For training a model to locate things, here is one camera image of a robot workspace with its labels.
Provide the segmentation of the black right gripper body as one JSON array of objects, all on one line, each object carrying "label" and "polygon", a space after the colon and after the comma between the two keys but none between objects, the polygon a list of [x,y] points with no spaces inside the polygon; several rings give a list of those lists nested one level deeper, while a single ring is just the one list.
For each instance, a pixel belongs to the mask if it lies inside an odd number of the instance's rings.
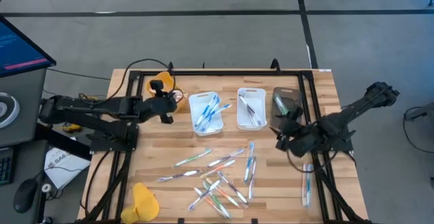
[{"label": "black right gripper body", "polygon": [[297,105],[292,107],[285,115],[289,119],[288,132],[284,133],[288,141],[276,144],[281,151],[291,151],[295,156],[302,157],[304,154],[315,150],[321,143],[318,129],[313,125],[303,126],[298,122],[298,117],[303,114],[303,109]]}]

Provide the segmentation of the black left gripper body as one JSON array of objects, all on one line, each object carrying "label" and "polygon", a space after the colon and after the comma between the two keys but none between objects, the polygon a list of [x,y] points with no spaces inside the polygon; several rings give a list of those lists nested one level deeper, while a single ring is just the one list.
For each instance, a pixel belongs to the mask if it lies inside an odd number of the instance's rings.
[{"label": "black left gripper body", "polygon": [[140,106],[140,122],[144,123],[158,115],[162,124],[172,124],[174,119],[169,115],[169,111],[174,104],[169,101],[169,95],[173,93],[163,91],[163,82],[161,80],[151,80],[150,85],[155,91],[155,97],[142,102]]}]

